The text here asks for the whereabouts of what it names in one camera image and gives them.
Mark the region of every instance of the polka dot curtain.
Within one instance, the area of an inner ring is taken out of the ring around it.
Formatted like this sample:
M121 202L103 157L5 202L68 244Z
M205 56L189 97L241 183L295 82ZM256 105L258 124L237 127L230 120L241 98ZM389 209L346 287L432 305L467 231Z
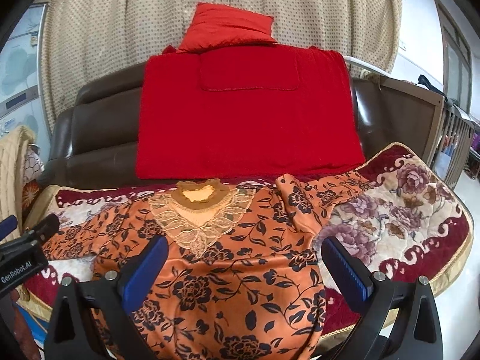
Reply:
M41 60L50 128L81 86L178 46L199 1L274 16L282 44L334 49L389 72L397 55L401 0L50 0Z

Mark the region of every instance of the blue gripper pad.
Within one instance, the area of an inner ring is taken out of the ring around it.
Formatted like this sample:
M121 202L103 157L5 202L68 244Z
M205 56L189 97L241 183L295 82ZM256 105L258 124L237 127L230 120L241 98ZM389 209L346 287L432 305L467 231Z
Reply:
M167 239L155 235L142 252L120 270L118 293L126 313L140 309L168 256Z
M353 312L364 314L367 299L374 290L370 271L357 258L350 256L336 237L322 243L322 260Z
M18 221L15 215L10 215L8 218L0 222L0 241L9 235L18 226Z

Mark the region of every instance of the red cloth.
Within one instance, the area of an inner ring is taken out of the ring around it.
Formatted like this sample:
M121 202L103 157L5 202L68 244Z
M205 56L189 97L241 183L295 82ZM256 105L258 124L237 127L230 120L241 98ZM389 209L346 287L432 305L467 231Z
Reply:
M337 52L235 46L147 62L141 179L325 175L363 162Z
M241 44L273 44L273 17L229 7L198 3L177 53L201 52Z

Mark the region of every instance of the window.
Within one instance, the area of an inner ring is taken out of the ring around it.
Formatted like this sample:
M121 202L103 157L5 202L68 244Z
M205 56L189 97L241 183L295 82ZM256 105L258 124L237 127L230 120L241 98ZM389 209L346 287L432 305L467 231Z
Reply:
M471 59L470 48L458 26L435 0L443 38L443 91L465 112L470 111Z

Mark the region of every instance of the red pillow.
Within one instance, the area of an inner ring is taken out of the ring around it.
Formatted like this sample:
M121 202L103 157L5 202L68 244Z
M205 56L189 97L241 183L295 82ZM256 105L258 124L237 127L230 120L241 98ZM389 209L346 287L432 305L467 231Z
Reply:
M273 44L273 17L222 4L198 3L177 53L223 46Z

